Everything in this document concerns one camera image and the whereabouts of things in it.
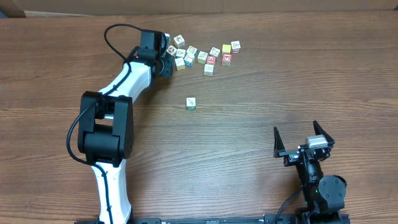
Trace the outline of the yellow sided gift block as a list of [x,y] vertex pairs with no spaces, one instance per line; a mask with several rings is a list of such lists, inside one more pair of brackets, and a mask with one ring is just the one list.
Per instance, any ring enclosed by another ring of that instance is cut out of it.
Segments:
[[185,69],[185,61],[183,57],[177,57],[175,60],[175,67],[177,70],[183,70]]

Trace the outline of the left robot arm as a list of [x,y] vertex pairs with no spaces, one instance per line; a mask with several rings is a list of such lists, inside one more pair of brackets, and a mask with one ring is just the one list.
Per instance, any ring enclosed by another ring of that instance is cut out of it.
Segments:
[[95,223],[129,223],[132,205],[127,196],[126,161],[134,144],[133,103],[155,77],[170,78],[174,58],[166,52],[170,36],[142,30],[141,43],[123,60],[120,74],[100,91],[81,97],[78,150],[95,174],[100,213]]

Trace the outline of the green sided wooden block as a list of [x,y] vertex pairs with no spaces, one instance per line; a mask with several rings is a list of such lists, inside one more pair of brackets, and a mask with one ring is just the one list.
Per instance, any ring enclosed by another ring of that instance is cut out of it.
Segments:
[[192,97],[186,99],[186,107],[188,110],[195,110],[196,106],[196,98]]

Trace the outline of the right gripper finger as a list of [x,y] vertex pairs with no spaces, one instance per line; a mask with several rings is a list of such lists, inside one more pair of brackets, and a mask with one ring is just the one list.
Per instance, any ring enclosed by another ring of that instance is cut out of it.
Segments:
[[282,138],[280,136],[279,130],[276,126],[274,126],[274,157],[279,158],[283,157],[285,153],[285,146],[283,144]]
[[326,131],[323,130],[317,120],[313,121],[313,128],[316,135],[323,135],[325,137],[329,146],[333,146],[335,144],[335,140]]

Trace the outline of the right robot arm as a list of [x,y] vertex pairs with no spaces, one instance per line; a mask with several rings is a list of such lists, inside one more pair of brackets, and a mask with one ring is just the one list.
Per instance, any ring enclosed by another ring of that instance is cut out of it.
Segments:
[[305,207],[296,209],[289,217],[292,223],[304,224],[348,224],[345,207],[347,183],[339,175],[324,175],[320,162],[330,157],[335,140],[327,134],[317,121],[313,121],[315,134],[307,137],[296,150],[287,151],[279,130],[274,128],[274,157],[283,158],[284,166],[296,167],[300,190],[293,193],[279,208],[274,222],[286,221],[281,213],[286,205],[299,194],[303,194]]

